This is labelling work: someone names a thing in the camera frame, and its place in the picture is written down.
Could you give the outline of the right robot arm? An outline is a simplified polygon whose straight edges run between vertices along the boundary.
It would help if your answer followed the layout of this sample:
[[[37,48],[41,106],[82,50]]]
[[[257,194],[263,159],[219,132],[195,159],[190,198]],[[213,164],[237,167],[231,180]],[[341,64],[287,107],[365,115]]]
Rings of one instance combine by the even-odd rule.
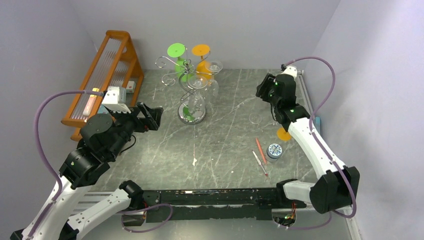
[[[297,103],[295,77],[280,73],[266,74],[256,88],[256,96],[270,104],[276,122],[298,143],[310,161],[316,183],[289,179],[277,184],[275,202],[288,207],[294,200],[311,204],[324,214],[351,206],[357,207],[360,173],[347,167],[328,147],[312,123],[307,110]]]

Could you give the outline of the green plastic wine glass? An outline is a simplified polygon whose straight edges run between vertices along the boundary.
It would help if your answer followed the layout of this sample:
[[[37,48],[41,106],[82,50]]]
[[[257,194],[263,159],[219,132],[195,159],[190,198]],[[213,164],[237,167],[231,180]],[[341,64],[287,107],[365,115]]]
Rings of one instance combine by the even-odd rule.
[[[189,78],[194,76],[194,65],[190,59],[183,58],[187,48],[179,42],[171,44],[167,49],[167,54],[171,58],[176,58],[176,65],[174,66],[175,78],[169,76],[165,79],[164,83],[172,86],[175,84],[179,77],[182,77],[182,82],[186,83]]]

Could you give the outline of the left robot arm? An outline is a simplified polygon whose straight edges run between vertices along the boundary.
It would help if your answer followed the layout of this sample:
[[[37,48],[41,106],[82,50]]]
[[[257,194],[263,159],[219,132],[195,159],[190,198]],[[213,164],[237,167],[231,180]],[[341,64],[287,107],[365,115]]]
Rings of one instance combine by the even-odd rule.
[[[12,240],[80,240],[111,216],[138,211],[148,206],[144,191],[131,180],[124,181],[111,195],[74,214],[82,197],[110,168],[134,133],[156,131],[162,107],[149,108],[139,102],[125,113],[109,111],[89,118],[81,140],[59,169],[53,188],[32,223],[14,231]]]

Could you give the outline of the clear wine glass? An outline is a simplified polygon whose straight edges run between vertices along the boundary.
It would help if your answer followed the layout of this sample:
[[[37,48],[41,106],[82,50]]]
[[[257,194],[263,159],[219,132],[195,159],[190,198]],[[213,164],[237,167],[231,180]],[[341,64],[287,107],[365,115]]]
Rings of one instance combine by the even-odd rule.
[[[217,97],[219,94],[219,83],[215,79],[215,76],[223,69],[223,64],[219,60],[207,61],[205,68],[211,72],[210,79],[208,80],[208,90],[213,97]]]
[[[188,112],[194,122],[201,122],[206,115],[206,100],[203,93],[208,85],[208,80],[203,76],[194,75],[187,84],[192,90],[188,98]]]
[[[249,115],[248,120],[255,125],[258,125],[262,121],[262,116],[259,113],[253,112]]]

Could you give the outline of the orange plastic wine glass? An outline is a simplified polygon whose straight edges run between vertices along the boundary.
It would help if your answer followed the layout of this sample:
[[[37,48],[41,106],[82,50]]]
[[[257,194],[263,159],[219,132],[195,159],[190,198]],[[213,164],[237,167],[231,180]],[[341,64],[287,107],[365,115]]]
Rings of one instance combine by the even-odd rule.
[[[207,44],[198,44],[191,50],[194,56],[200,57],[200,62],[196,65],[195,71],[193,72],[196,76],[204,77],[210,80],[212,72],[207,69],[209,62],[206,60],[210,55],[210,46]]]

